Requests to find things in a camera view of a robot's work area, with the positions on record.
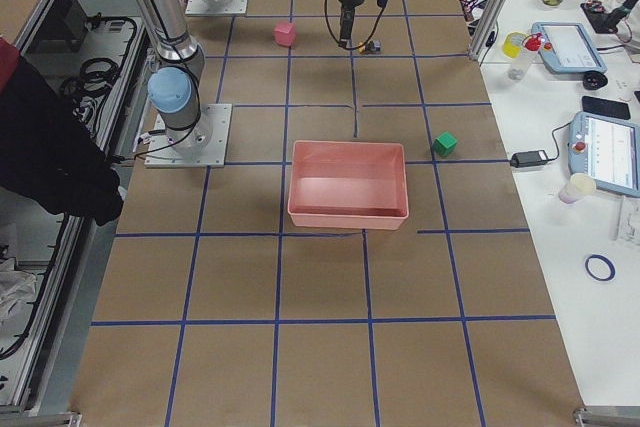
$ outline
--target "tablet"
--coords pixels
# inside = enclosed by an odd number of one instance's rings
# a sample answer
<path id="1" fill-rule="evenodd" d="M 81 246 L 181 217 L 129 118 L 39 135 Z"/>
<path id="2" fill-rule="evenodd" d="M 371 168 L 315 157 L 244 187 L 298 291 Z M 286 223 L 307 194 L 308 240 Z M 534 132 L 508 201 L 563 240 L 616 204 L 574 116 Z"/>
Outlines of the tablet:
<path id="1" fill-rule="evenodd" d="M 640 126 L 579 112 L 569 127 L 569 170 L 582 172 L 604 190 L 640 197 Z"/>
<path id="2" fill-rule="evenodd" d="M 536 22 L 531 32 L 541 32 L 551 42 L 552 49 L 540 49 L 540 57 L 552 72 L 572 74 L 589 70 L 607 71 L 607 66 L 582 24 Z"/>

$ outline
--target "red clothing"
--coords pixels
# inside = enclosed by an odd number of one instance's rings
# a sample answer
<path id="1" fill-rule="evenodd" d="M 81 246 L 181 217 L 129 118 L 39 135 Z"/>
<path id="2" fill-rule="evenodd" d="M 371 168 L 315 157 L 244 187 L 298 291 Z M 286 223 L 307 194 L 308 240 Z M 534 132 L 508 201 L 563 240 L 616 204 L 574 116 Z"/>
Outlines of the red clothing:
<path id="1" fill-rule="evenodd" d="M 0 92 L 18 67 L 20 51 L 0 37 Z"/>

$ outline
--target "pink tray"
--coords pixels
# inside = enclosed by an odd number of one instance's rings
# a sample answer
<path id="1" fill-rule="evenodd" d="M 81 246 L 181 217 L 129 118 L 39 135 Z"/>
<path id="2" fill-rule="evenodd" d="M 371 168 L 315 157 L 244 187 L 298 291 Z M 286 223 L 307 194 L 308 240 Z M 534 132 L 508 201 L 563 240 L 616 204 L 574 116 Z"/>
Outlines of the pink tray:
<path id="1" fill-rule="evenodd" d="M 295 142 L 287 210 L 300 227 L 397 229 L 409 216 L 402 145 Z"/>

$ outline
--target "clear plastic cup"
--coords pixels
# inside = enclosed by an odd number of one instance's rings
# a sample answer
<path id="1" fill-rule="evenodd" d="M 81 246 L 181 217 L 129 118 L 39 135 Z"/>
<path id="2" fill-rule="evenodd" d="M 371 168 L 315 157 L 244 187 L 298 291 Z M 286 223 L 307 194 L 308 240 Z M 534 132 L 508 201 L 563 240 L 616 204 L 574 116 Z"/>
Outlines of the clear plastic cup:
<path id="1" fill-rule="evenodd" d="M 569 182 L 558 193 L 558 197 L 565 204 L 573 204 L 596 191 L 596 181 L 587 174 L 573 174 Z"/>

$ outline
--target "blue ring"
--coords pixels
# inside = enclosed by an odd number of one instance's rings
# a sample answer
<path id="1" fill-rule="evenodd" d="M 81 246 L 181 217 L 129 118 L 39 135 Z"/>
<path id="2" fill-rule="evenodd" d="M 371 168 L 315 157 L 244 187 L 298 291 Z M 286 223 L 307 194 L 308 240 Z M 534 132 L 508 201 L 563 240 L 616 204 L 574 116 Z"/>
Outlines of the blue ring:
<path id="1" fill-rule="evenodd" d="M 598 259 L 603 261 L 607 265 L 607 267 L 609 267 L 609 276 L 598 277 L 593 272 L 591 272 L 591 269 L 589 268 L 589 261 L 591 259 Z M 616 268 L 613 266 L 613 262 L 607 259 L 604 255 L 591 254 L 589 257 L 587 257 L 587 260 L 584 261 L 584 268 L 587 269 L 587 274 L 589 274 L 592 279 L 595 279 L 598 282 L 608 282 L 616 276 Z"/>

